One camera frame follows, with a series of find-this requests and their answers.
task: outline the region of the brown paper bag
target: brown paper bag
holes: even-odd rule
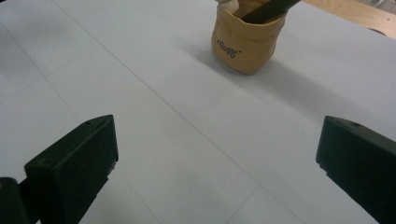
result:
[[[212,49],[222,62],[243,74],[256,72],[272,57],[276,39],[285,24],[286,14],[265,24],[250,24],[239,19],[265,2],[239,0],[239,9],[234,15],[226,9],[218,9]]]

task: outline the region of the white table surface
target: white table surface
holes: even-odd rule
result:
[[[376,223],[315,162],[324,116],[396,139],[396,42],[305,3],[244,76],[216,3],[0,4],[0,176],[113,114],[120,162],[81,223]]]

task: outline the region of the printed logo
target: printed logo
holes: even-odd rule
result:
[[[242,50],[236,50],[236,49],[231,49],[228,48],[227,46],[224,45],[224,42],[218,39],[218,45],[221,49],[223,49],[232,59],[236,57],[237,53],[242,52]]]

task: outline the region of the wooden surface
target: wooden surface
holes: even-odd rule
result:
[[[356,0],[303,0],[334,15],[396,39],[396,15]]]

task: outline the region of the white surface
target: white surface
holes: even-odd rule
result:
[[[300,3],[245,77],[211,52],[215,16],[215,1],[0,4],[0,80],[18,85],[0,90],[0,176],[21,181],[40,150],[113,114],[120,162],[83,223],[376,223],[315,156],[325,115],[396,139],[394,40]],[[43,79],[11,75],[37,73],[27,58]]]

